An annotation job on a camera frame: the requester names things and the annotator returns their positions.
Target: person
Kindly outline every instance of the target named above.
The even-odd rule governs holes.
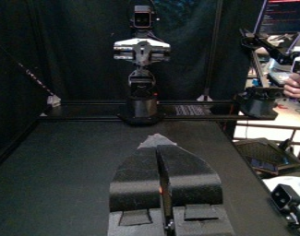
[[[295,99],[300,99],[300,75],[291,74],[286,80],[284,94]]]

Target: screen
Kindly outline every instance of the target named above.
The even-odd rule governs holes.
[[[300,32],[300,0],[270,0],[263,14],[262,33]]]

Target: camera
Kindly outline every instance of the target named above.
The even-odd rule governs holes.
[[[135,18],[132,27],[136,29],[151,29],[152,28],[152,8],[151,6],[135,6]]]

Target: black table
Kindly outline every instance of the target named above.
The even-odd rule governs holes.
[[[148,136],[161,134],[218,171],[239,236],[296,235],[216,122],[41,122],[0,166],[0,235],[107,235],[109,185]]]

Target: black curtain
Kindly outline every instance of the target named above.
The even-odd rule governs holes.
[[[0,150],[36,121],[48,98],[48,93],[20,70],[5,51],[44,78],[25,1],[0,0]]]
[[[115,60],[116,41],[132,39],[132,5],[148,0],[0,0],[0,45],[62,100],[119,100],[129,94],[129,62]],[[218,42],[218,1],[155,0],[155,34],[172,47],[168,63],[151,66],[161,100],[195,100],[204,92],[216,45],[211,96],[231,99],[244,89],[250,58],[240,28],[254,29],[263,0],[224,0]],[[46,106],[48,92],[0,49],[0,149]]]
[[[42,58],[48,58],[53,89],[68,100],[125,99],[133,65],[113,59],[116,41],[132,38],[132,5],[149,1],[29,0],[40,23]],[[259,0],[224,0],[211,95],[231,99],[244,89],[250,58],[240,46],[240,28],[254,29]],[[151,67],[161,100],[192,100],[204,90],[214,43],[218,1],[156,0],[161,20],[155,34],[172,47],[168,63]]]

